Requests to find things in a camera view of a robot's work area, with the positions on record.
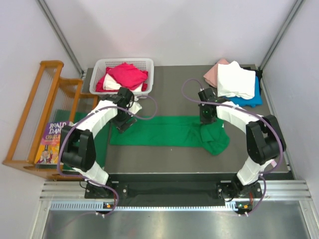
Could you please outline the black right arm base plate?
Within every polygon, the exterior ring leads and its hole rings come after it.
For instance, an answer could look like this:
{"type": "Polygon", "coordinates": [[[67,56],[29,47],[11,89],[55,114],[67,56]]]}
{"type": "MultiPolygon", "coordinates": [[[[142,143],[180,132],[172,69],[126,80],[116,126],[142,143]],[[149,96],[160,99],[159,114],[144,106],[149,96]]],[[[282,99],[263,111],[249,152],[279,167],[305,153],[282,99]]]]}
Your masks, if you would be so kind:
{"type": "Polygon", "coordinates": [[[237,186],[229,182],[218,182],[216,184],[218,198],[229,201],[230,199],[255,199],[261,198],[262,189],[260,183],[255,183],[248,186],[237,186]]]}

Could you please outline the green t shirt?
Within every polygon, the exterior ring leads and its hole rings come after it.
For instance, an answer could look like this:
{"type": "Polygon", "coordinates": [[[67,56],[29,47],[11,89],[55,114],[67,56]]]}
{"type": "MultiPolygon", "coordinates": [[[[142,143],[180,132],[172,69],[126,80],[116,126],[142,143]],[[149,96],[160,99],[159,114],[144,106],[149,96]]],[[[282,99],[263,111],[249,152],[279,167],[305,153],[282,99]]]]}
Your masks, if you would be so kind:
{"type": "Polygon", "coordinates": [[[157,116],[138,120],[123,133],[112,128],[111,145],[201,147],[211,155],[221,154],[230,138],[224,122],[202,124],[198,116],[157,116]]]}

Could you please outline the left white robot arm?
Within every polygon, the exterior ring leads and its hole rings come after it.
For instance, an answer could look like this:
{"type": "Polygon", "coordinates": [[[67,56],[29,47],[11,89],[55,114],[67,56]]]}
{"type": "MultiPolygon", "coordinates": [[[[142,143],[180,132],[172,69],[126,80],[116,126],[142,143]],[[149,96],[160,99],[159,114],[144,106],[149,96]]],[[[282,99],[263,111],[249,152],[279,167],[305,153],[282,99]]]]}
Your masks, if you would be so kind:
{"type": "Polygon", "coordinates": [[[94,139],[108,123],[120,133],[126,131],[136,120],[131,114],[142,109],[134,101],[134,94],[121,87],[116,94],[107,94],[90,113],[73,126],[64,126],[60,135],[59,161],[82,175],[96,186],[101,197],[109,197],[113,185],[109,174],[96,161],[94,139]]]}

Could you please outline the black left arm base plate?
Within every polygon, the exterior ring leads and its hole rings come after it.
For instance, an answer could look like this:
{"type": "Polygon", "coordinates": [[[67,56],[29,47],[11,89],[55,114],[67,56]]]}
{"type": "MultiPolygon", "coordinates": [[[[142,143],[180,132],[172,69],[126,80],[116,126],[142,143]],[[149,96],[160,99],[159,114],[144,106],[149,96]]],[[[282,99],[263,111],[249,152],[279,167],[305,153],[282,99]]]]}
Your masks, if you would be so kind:
{"type": "MultiPolygon", "coordinates": [[[[121,198],[126,198],[128,193],[128,185],[119,183],[118,181],[108,182],[107,186],[113,188],[121,198]]],[[[87,183],[84,194],[85,199],[111,199],[114,197],[114,193],[100,186],[87,183]]]]}

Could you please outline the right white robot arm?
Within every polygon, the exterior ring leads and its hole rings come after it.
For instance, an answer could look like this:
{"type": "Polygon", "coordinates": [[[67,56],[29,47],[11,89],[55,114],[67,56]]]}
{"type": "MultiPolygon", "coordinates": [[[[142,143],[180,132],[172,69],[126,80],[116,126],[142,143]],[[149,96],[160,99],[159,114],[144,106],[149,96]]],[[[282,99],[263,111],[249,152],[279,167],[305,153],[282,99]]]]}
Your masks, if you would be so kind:
{"type": "Polygon", "coordinates": [[[274,164],[287,148],[278,120],[274,115],[248,113],[232,101],[217,97],[211,88],[201,89],[198,96],[201,123],[221,119],[246,135],[248,158],[231,180],[230,188],[224,190],[230,197],[244,197],[266,167],[274,164]]]}

